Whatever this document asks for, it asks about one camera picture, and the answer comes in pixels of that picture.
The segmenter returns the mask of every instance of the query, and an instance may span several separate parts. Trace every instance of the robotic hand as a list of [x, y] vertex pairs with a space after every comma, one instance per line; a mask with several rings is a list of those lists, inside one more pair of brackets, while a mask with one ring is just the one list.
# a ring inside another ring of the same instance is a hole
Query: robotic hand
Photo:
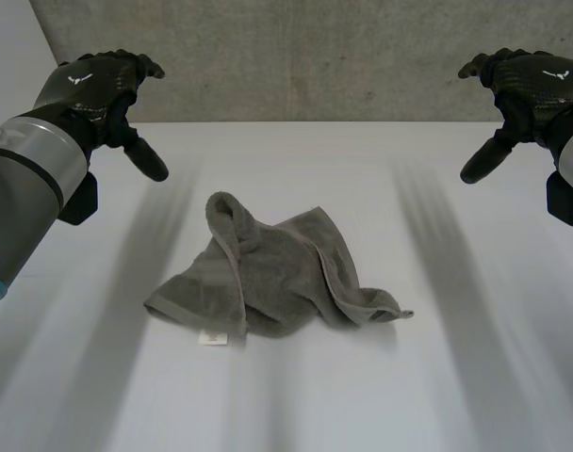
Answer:
[[0, 298], [56, 218], [79, 224], [97, 209], [93, 150], [122, 146], [154, 181], [167, 167], [125, 117], [146, 77], [165, 73], [119, 50], [61, 64], [34, 109], [0, 127]]
[[463, 167], [462, 180], [475, 184], [517, 143], [536, 142], [550, 149], [557, 168], [547, 182], [548, 211], [573, 226], [573, 59], [502, 49], [475, 56], [458, 76], [479, 77], [504, 118]]

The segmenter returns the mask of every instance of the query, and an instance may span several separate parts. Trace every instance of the black robotic glove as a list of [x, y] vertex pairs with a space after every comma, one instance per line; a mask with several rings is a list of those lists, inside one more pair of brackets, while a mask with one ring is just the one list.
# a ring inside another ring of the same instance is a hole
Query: black robotic glove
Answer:
[[546, 52], [501, 49], [492, 56], [479, 54], [458, 76], [478, 76], [494, 92], [504, 118], [502, 128], [463, 168], [461, 178], [467, 184], [492, 172], [517, 143], [535, 141], [546, 148], [547, 126], [573, 105], [573, 59]]
[[[552, 152], [555, 166], [573, 136], [573, 59], [547, 52], [501, 49], [479, 54], [458, 73], [477, 76], [492, 89], [504, 124], [461, 171], [461, 179], [475, 184], [504, 161], [517, 143], [536, 142]], [[547, 183], [548, 211], [573, 225], [573, 187], [555, 171]]]
[[[102, 145], [123, 147], [144, 175], [164, 181], [169, 176], [167, 166], [125, 117], [144, 79], [164, 76], [161, 67], [146, 55], [124, 50], [86, 54], [72, 63], [60, 64], [46, 81], [35, 109], [22, 116], [48, 121], [64, 130], [81, 147], [88, 164], [91, 152]], [[97, 183], [88, 172], [58, 218], [80, 224], [97, 208]]]

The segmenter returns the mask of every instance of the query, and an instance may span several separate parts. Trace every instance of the white logo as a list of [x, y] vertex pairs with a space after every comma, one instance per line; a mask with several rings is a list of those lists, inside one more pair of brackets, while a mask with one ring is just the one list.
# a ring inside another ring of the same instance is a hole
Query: white logo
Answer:
[[88, 80], [88, 79], [89, 79], [90, 77], [92, 77], [92, 76], [93, 76], [93, 73], [91, 73], [90, 75], [86, 75], [86, 76], [83, 77], [83, 78], [72, 78], [72, 77], [69, 75], [69, 81], [71, 81], [72, 83], [74, 83], [75, 85], [77, 85], [79, 82], [83, 82], [84, 80]]
[[565, 71], [565, 73], [549, 73], [548, 71], [542, 71], [546, 75], [550, 75], [551, 77], [557, 77], [561, 80], [565, 80], [565, 78], [569, 75], [569, 71]]

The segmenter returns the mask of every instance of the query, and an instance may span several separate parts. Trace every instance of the gray towel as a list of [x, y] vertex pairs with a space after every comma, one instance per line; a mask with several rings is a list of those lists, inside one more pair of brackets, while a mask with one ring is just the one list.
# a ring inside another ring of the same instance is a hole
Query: gray towel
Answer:
[[386, 291], [361, 289], [338, 229], [319, 207], [278, 226], [256, 221], [232, 195], [207, 202], [211, 242], [149, 309], [196, 328], [279, 337], [318, 313], [335, 328], [412, 316]]

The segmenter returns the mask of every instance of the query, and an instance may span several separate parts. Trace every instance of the white table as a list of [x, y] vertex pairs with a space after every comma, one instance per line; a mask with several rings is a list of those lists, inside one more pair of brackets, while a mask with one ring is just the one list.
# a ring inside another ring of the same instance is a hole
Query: white table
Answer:
[[[96, 153], [98, 213], [57, 223], [0, 304], [0, 452], [573, 451], [573, 229], [547, 151], [460, 182], [494, 127], [142, 124], [161, 185]], [[229, 347], [150, 316], [218, 190], [266, 223], [320, 205], [361, 284], [416, 315]]]

